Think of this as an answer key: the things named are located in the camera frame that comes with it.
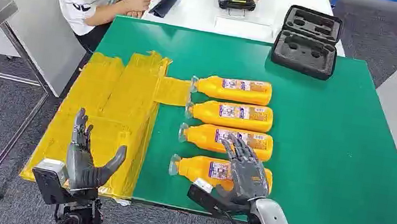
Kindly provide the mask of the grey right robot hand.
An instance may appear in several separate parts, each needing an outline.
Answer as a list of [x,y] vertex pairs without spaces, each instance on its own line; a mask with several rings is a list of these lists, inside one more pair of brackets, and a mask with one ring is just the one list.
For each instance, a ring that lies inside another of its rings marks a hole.
[[233,188],[228,191],[221,185],[217,185],[216,192],[224,199],[236,204],[267,197],[270,189],[265,167],[254,150],[233,134],[221,142],[228,156]]

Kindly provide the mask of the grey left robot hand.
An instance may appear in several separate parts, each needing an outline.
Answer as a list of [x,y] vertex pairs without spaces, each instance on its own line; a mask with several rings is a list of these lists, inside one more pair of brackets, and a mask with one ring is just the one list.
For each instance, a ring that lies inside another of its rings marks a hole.
[[71,190],[97,189],[105,185],[126,159],[127,146],[121,145],[115,156],[104,166],[95,166],[90,145],[93,126],[86,126],[87,121],[88,116],[82,107],[75,116],[72,139],[66,155],[68,185]]

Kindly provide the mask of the person's right hand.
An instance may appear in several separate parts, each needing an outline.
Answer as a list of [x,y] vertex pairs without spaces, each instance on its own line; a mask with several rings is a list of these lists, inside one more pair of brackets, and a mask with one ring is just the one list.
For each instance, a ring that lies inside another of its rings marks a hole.
[[125,0],[123,14],[140,19],[144,12],[148,10],[151,0]]

